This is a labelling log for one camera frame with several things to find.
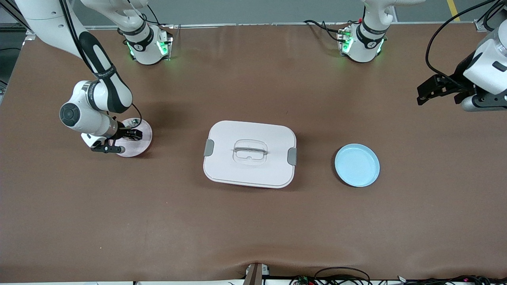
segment yellow floor line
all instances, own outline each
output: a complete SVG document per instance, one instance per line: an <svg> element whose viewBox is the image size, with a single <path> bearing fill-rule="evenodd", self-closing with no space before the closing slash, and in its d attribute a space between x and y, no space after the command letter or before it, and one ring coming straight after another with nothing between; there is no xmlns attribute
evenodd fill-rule
<svg viewBox="0 0 507 285"><path fill-rule="evenodd" d="M449 10L451 10L452 16L453 17L456 16L456 14L458 14L458 10L456 9L456 5L454 4L454 0L447 0L447 5L449 5ZM454 21L459 22L460 21L459 17L454 19Z"/></svg>

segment round plate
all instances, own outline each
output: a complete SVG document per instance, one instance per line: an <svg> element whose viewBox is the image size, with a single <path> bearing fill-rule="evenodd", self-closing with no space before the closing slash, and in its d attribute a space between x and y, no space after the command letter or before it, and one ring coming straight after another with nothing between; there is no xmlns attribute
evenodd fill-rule
<svg viewBox="0 0 507 285"><path fill-rule="evenodd" d="M368 147L350 144L342 147L335 157L338 176L354 187L365 187L375 182L380 173L379 159Z"/></svg>
<svg viewBox="0 0 507 285"><path fill-rule="evenodd" d="M125 120L122 123L126 125L130 122L130 120L132 119ZM119 156L134 157L143 153L150 146L153 135L150 124L148 124L147 121L142 120L141 124L136 129L142 131L142 140L134 141L124 138L116 140L115 145L125 148L124 153L118 153Z"/></svg>

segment white lid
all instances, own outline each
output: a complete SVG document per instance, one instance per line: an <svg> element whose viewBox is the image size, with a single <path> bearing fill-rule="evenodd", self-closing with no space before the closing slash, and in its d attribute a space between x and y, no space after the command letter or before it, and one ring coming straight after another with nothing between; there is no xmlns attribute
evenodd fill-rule
<svg viewBox="0 0 507 285"><path fill-rule="evenodd" d="M296 136L287 127L221 121L209 131L203 168L213 181L282 188L295 164Z"/></svg>

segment blue plate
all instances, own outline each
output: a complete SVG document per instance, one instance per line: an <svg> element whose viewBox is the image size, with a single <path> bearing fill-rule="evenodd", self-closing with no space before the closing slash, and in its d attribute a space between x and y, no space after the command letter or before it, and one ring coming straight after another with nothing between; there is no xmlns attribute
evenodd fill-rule
<svg viewBox="0 0 507 285"><path fill-rule="evenodd" d="M368 147L350 144L342 147L335 157L338 176L354 187L365 187L377 180L380 162Z"/></svg>

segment floor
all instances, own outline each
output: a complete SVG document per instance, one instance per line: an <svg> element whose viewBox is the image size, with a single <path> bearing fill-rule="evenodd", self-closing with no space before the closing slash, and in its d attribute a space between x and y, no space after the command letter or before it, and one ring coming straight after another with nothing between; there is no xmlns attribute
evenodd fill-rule
<svg viewBox="0 0 507 285"><path fill-rule="evenodd" d="M88 9L79 0L69 0L76 15L88 28L111 28L113 23ZM480 0L426 0L410 7L396 7L398 22L443 22L453 14L452 10L463 11ZM150 6L161 23L168 24L273 24L301 23L307 19L326 22L346 22L361 17L363 5L359 0L150 0ZM460 21L473 21L479 18L489 5L478 8L460 17ZM141 12L154 19L147 8ZM498 26L507 19L507 12L501 10L490 22ZM5 32L2 24L15 20L0 8L0 49L22 46L24 31ZM17 50L0 51L0 80L9 82L15 66ZM0 82L0 100L6 85Z"/></svg>

